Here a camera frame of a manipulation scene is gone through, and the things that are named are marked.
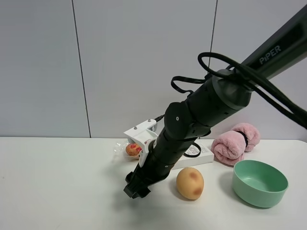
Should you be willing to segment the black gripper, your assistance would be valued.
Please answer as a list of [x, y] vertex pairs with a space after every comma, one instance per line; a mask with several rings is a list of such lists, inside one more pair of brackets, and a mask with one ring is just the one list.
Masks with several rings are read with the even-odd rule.
[[126, 176], [127, 185], [123, 191], [132, 199], [146, 197], [151, 192], [149, 187], [164, 180], [174, 165], [161, 162], [154, 155], [147, 157], [142, 167], [138, 164]]

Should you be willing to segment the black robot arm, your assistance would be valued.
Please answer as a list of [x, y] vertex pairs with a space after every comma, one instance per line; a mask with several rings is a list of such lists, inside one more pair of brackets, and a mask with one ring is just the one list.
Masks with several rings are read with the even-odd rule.
[[213, 52], [198, 55], [199, 64], [207, 71], [204, 79], [182, 76], [176, 81], [199, 84], [187, 91], [182, 102], [171, 103], [161, 119], [164, 128], [156, 134], [157, 119], [149, 119], [126, 131], [129, 142], [141, 147], [135, 170], [126, 176], [124, 192], [131, 198], [143, 198], [149, 187], [164, 180], [175, 163], [199, 137], [211, 128], [245, 108], [252, 92], [257, 92], [283, 115], [302, 127], [307, 113], [294, 104], [271, 78], [307, 56], [307, 10], [302, 8], [242, 63]]

